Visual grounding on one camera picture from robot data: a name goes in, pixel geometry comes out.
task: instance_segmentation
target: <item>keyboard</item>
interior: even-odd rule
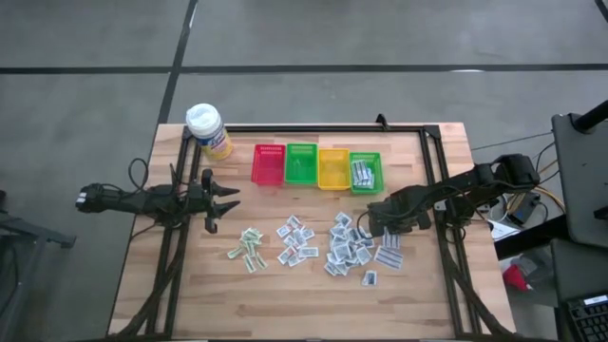
[[[566,302],[573,335],[580,342],[608,341],[608,294]]]

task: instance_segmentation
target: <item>red object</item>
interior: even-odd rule
[[[282,185],[285,178],[285,145],[257,144],[251,181],[258,185]]]
[[[528,291],[528,285],[523,278],[522,271],[517,265],[511,265],[503,272],[503,279],[506,284],[514,286],[520,291]]]

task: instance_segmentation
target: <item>plastic basket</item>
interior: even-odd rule
[[[316,144],[288,143],[285,158],[285,182],[316,184]]]
[[[353,161],[364,161],[365,165],[371,169],[373,173],[373,187],[363,188],[354,186],[352,182],[354,177],[352,176],[351,162]],[[382,161],[380,159],[380,153],[377,152],[352,152],[349,162],[349,169],[351,170],[351,191],[354,194],[378,194],[384,191],[384,176],[382,174]]]
[[[351,187],[348,148],[319,148],[318,186],[321,190],[347,190]]]
[[[282,185],[285,174],[285,145],[257,144],[251,181],[258,185]]]

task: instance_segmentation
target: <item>yellow label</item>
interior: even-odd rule
[[[209,159],[220,161],[230,156],[233,146],[226,129],[222,129],[221,134],[218,134],[215,139],[202,146],[202,151]]]

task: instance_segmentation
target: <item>red bin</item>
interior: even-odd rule
[[[282,185],[285,178],[285,145],[257,144],[251,181],[258,185]]]

